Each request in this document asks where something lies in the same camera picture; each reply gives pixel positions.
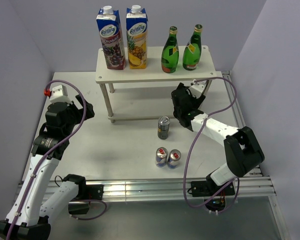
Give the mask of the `dark can top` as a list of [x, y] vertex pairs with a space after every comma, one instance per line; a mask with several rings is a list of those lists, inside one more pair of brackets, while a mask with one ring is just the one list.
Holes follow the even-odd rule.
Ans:
[[157, 136], [162, 140], [166, 140], [168, 138], [169, 128], [170, 119], [167, 116], [161, 116], [158, 119]]

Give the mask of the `green glass bottle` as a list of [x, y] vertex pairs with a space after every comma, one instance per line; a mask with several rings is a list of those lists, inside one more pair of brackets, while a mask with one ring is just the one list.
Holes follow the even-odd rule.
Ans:
[[187, 71], [195, 70], [200, 61], [202, 54], [202, 31], [203, 26], [201, 24], [196, 24], [193, 34], [184, 49], [182, 66]]
[[177, 32], [178, 29], [176, 26], [169, 28], [169, 36], [161, 54], [161, 68], [168, 74], [176, 71], [179, 62]]

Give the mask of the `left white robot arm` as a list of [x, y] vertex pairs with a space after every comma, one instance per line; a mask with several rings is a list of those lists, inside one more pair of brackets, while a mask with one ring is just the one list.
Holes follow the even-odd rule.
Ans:
[[82, 106], [77, 108], [68, 97], [50, 99], [45, 123], [33, 142], [28, 172], [17, 199], [4, 220], [0, 220], [0, 238], [3, 240], [46, 240], [56, 216], [72, 199], [86, 197], [86, 179], [68, 174], [55, 193], [43, 198], [52, 174], [60, 163], [70, 137], [85, 120], [94, 117], [93, 106], [76, 95]]

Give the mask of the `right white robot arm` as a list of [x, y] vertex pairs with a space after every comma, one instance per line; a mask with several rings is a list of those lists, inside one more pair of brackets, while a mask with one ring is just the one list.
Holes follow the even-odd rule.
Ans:
[[207, 191], [219, 194], [224, 184], [241, 178], [265, 160], [265, 155], [253, 132], [224, 124], [199, 110], [206, 98], [199, 84], [185, 86], [179, 83], [171, 92], [173, 115], [184, 128], [203, 134], [224, 147], [226, 162], [206, 177]]

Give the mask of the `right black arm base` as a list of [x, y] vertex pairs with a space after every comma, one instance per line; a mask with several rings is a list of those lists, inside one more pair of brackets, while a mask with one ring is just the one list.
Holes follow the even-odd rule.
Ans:
[[240, 182], [238, 181], [238, 186], [235, 190], [234, 181], [235, 179], [232, 179], [219, 186], [212, 180], [211, 175], [209, 174], [205, 180], [191, 181], [187, 193], [194, 198], [212, 197], [214, 195], [204, 207], [209, 214], [215, 214], [217, 216], [218, 214], [225, 212], [237, 201]]

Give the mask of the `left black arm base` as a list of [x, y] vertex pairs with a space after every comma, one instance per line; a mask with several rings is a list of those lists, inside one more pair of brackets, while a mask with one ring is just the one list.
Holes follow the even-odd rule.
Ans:
[[68, 204], [70, 215], [86, 215], [92, 209], [92, 203], [82, 200], [102, 200], [104, 192], [103, 184], [88, 184], [82, 195], [76, 196]]

